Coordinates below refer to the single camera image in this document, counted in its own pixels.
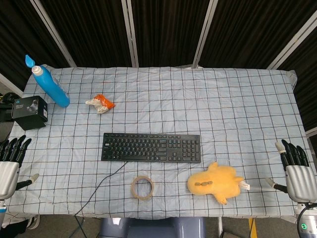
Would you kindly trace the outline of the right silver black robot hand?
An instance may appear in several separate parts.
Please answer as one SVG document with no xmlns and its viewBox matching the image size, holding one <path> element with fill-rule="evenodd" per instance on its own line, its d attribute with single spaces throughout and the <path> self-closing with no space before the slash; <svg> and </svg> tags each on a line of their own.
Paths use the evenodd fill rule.
<svg viewBox="0 0 317 238">
<path fill-rule="evenodd" d="M 286 185 L 275 183 L 266 178 L 274 189 L 287 193 L 297 203 L 315 203 L 317 201 L 317 182 L 308 157 L 300 146 L 294 146 L 282 139 L 275 142 L 285 172 Z"/>
</svg>

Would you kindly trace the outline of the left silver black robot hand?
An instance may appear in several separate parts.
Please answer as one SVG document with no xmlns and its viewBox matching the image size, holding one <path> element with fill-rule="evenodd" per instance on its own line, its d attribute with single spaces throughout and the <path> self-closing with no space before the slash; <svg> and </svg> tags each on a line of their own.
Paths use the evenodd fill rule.
<svg viewBox="0 0 317 238">
<path fill-rule="evenodd" d="M 0 199 L 4 201 L 13 196 L 15 191 L 33 184 L 39 174 L 34 174 L 25 181 L 18 181 L 19 172 L 32 139 L 20 138 L 6 140 L 0 144 Z"/>
</svg>

